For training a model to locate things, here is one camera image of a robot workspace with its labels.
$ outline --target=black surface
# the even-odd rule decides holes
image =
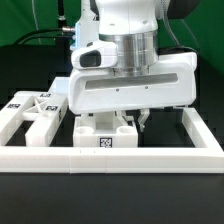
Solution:
[[[0,60],[1,104],[18,89],[45,91],[55,75],[71,71],[69,57],[54,47],[3,47]],[[200,70],[195,106],[223,144],[224,77],[203,60]],[[52,145],[72,144],[67,131],[72,133],[73,121],[68,112]],[[23,124],[21,135],[29,125]],[[14,140],[24,144],[21,137]],[[191,146],[180,112],[170,108],[152,110],[144,141],[145,146]],[[3,224],[221,224],[223,207],[223,175],[0,174]]]

